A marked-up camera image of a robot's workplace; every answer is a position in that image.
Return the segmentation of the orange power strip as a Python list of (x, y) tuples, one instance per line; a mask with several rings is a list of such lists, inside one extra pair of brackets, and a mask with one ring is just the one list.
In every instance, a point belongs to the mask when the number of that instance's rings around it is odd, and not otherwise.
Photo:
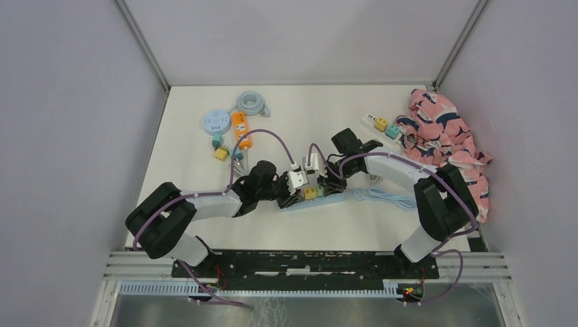
[(239, 144), (240, 150), (247, 150), (252, 147), (251, 136), (245, 137), (244, 135), (250, 131), (247, 118), (244, 112), (233, 112), (231, 114), (232, 118), (232, 128), (234, 129), (235, 136), (237, 140), (241, 140)]

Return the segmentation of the yellow USB charger plug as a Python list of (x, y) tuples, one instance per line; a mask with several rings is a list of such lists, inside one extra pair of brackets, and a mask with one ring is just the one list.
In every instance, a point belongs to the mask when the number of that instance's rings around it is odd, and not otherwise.
[(214, 158), (225, 162), (229, 157), (229, 149), (223, 146), (219, 146), (215, 149)]

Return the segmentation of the teal USB charger plug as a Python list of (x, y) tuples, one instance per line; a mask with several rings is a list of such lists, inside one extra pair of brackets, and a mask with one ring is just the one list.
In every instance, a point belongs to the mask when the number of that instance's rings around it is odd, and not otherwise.
[(211, 141), (211, 144), (212, 144), (214, 149), (218, 149), (219, 147), (223, 146), (224, 137), (221, 134), (213, 135), (213, 139)]

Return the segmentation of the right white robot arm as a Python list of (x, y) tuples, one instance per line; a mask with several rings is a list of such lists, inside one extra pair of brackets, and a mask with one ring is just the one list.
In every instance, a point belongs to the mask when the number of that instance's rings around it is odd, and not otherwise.
[(362, 142), (346, 128), (331, 141), (342, 158), (327, 163), (329, 173), (346, 180), (358, 172), (379, 176), (414, 195), (419, 226), (395, 249), (395, 272), (413, 277), (421, 260), (451, 238), (476, 229), (478, 206), (458, 167), (428, 166), (392, 152), (377, 140)]

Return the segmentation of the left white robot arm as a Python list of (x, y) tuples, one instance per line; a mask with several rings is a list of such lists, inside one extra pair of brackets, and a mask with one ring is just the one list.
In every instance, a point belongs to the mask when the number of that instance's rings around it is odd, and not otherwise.
[(277, 175), (275, 165), (259, 161), (248, 175), (238, 178), (227, 191), (183, 193), (174, 183), (157, 187), (125, 219), (125, 227), (136, 246), (149, 258), (172, 258), (188, 264), (199, 277), (215, 266), (211, 249), (198, 236), (190, 236), (189, 224), (214, 217), (242, 217), (262, 201), (287, 204), (295, 192), (290, 181), (300, 166)]

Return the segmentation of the round blue power socket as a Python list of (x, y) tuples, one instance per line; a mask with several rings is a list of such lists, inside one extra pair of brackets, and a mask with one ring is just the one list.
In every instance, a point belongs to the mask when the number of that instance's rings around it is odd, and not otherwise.
[(204, 131), (214, 136), (226, 133), (232, 125), (230, 114), (227, 110), (214, 109), (206, 113), (202, 118)]

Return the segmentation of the long blue power strip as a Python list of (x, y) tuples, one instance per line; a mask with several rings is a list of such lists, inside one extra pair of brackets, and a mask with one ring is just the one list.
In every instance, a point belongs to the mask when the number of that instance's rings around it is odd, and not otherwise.
[(334, 193), (329, 196), (321, 196), (306, 200), (300, 192), (296, 192), (295, 194), (292, 194), (287, 201), (278, 204), (277, 210), (279, 212), (297, 211), (306, 208), (343, 202), (345, 199), (345, 193)]

